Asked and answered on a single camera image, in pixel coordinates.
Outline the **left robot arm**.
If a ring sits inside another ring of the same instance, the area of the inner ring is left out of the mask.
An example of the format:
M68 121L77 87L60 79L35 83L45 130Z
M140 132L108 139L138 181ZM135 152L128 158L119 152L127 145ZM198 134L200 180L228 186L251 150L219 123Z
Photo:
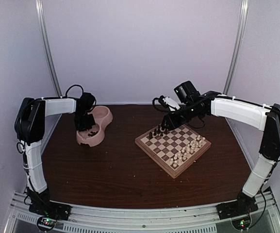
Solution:
M49 116L74 114L77 131L91 129L95 124L90 113L96 106L96 98L91 93L82 92L80 98L41 97L24 98L15 120L15 132L21 145L23 167L27 174L28 195L32 204L43 215L54 212L49 189L45 181L40 148L45 133L45 119Z

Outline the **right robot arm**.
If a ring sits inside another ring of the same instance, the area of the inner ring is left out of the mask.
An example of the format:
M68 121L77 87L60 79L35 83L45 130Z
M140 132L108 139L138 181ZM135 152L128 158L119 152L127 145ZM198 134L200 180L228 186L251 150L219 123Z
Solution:
M208 115L239 121L263 132L257 163L233 204L237 214L244 214L280 157L280 105L260 105L216 91L200 94L190 81L175 87L174 92L180 103L170 97L157 98L166 114L161 126L168 130Z

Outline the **wooden chess board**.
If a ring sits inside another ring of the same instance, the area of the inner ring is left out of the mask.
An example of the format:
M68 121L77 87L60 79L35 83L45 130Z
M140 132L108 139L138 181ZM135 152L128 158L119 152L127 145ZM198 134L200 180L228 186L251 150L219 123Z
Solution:
M164 135L161 137L160 133L149 139L149 133L154 133L154 129L158 126L152 128L146 133L135 139L136 145L141 148L156 164L158 164L169 176L173 179L181 175L190 165L196 162L196 160L189 161L186 164L173 169L169 165L169 160L177 152L179 152L183 147L193 141L198 135L197 132L193 131L191 127L184 124L172 131L168 130L168 134L164 133L164 129L161 127L161 132ZM203 147L203 154L211 147L211 142L206 139L206 145Z

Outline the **white chess pieces group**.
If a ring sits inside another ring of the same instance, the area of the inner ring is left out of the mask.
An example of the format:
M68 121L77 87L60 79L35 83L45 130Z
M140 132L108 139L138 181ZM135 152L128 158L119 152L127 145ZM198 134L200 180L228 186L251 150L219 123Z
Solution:
M173 169L186 164L189 161L195 161L203 154L203 147L206 145L206 138L198 135L193 141L183 147L179 152L172 156L169 165Z

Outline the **left circuit board with LEDs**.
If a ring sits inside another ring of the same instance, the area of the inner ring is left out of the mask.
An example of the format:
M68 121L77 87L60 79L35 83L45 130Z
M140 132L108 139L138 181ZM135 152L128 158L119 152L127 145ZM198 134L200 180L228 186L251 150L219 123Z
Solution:
M38 227L46 228L46 229L52 229L56 226L57 221L54 219L51 219L46 216L41 216L38 218L36 224Z

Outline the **circuit board with leds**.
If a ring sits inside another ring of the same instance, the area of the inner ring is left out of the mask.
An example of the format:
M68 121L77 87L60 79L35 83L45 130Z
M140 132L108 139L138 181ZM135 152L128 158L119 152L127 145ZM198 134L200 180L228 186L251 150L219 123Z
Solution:
M231 222L235 229L237 229L239 231L241 231L241 230L243 231L250 227L251 218L246 216L246 217L234 219Z
M46 216L41 216L38 218L36 224L38 227L46 228L46 229L52 229L56 226L57 221L54 219L51 219Z

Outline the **right circuit board with LEDs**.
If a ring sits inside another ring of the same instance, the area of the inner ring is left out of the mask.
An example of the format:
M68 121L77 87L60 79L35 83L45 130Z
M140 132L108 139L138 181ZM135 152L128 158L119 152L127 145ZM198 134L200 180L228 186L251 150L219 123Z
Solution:
M239 231L241 231L241 230L243 231L250 227L251 218L246 216L246 217L234 219L231 222L235 229L237 229Z

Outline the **pink double pet bowl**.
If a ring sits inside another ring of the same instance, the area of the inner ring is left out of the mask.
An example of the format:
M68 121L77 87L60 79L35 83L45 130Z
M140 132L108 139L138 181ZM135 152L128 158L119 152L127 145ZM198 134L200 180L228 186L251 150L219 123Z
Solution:
M79 145L87 144L90 147L99 145L105 138L106 127L113 121L112 112L106 106L96 106L92 110L92 114L95 119L95 126L87 131L76 132L76 139ZM95 136L88 136L91 131L98 131L98 133Z

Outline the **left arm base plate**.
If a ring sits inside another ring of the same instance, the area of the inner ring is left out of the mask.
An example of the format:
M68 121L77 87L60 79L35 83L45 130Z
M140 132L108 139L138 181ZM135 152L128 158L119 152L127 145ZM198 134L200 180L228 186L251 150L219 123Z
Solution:
M67 204L50 202L48 207L33 203L29 206L29 211L55 220L68 220L71 212L71 206Z

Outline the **front aluminium rail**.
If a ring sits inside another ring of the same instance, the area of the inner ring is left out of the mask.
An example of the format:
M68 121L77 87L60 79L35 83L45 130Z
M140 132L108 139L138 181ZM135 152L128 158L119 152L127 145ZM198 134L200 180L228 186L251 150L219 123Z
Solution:
M39 216L13 198L2 233L41 233ZM164 209L107 209L73 205L69 219L58 220L49 233L280 233L280 213L267 195L264 215L248 231L237 230L237 219L220 219L217 204Z

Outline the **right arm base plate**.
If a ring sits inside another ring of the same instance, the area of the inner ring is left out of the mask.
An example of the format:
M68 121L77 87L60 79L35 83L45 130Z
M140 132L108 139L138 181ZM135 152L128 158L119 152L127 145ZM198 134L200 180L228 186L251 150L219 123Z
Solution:
M241 206L237 201L221 203L216 206L220 220L234 218L237 216L247 215L248 213L257 211L258 205L251 204L249 206Z

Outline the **left aluminium frame post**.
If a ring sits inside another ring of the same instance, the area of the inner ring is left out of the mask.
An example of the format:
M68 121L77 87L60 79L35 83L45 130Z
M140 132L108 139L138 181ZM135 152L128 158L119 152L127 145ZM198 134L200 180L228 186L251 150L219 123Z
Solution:
M45 14L44 14L44 8L43 8L43 1L42 0L36 0L35 1L35 6L36 6L36 13L39 21L39 26L40 26L40 31L42 35L42 40L43 40L43 45L45 49L45 56L46 56L46 61L48 64L49 68L49 73L51 76L51 80L53 82L53 86L55 89L55 92L57 96L61 97L62 91L61 87L58 81L54 61L53 61L53 56L50 48L50 43L49 43L49 37L48 37L48 31L46 27L46 20L45 20Z

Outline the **aluminium frame post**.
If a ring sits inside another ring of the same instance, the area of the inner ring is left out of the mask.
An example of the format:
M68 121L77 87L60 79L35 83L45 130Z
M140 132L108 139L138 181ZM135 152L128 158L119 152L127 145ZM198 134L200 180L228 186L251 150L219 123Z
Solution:
M39 26L40 26L40 31L42 35L42 40L43 40L43 45L45 49L45 56L46 56L46 61L48 64L49 68L49 73L51 76L51 80L53 82L53 86L55 89L55 92L57 96L61 97L62 91L61 87L58 81L54 61L53 61L53 56L50 48L50 43L49 43L49 37L48 37L48 31L46 27L46 20L45 20L45 14L44 14L44 8L43 8L43 1L42 0L36 0L35 1L35 6L36 6L36 13L39 21Z
M230 91L231 83L234 78L237 62L239 59L239 53L240 53L240 49L241 49L242 42L244 39L245 30L246 30L248 7L249 7L249 1L242 0L241 7L240 7L239 20L238 20L237 33L236 33L233 53L232 53L232 57L231 57L231 63L230 63L228 75L227 75L224 90L223 90L223 93L226 95Z

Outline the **right aluminium frame post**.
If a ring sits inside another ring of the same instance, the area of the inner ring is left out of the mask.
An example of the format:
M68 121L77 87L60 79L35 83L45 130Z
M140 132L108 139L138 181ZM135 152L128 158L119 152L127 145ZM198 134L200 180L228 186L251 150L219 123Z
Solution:
M231 63L230 63L228 75L227 75L224 90L223 90L223 93L226 95L230 91L231 83L234 78L237 62L239 59L239 53L240 53L240 49L241 49L242 42L244 39L245 30L246 30L248 7L249 7L249 1L242 0L241 7L240 7L239 20L238 20L237 33L236 33L233 53L232 53L232 57L231 57Z

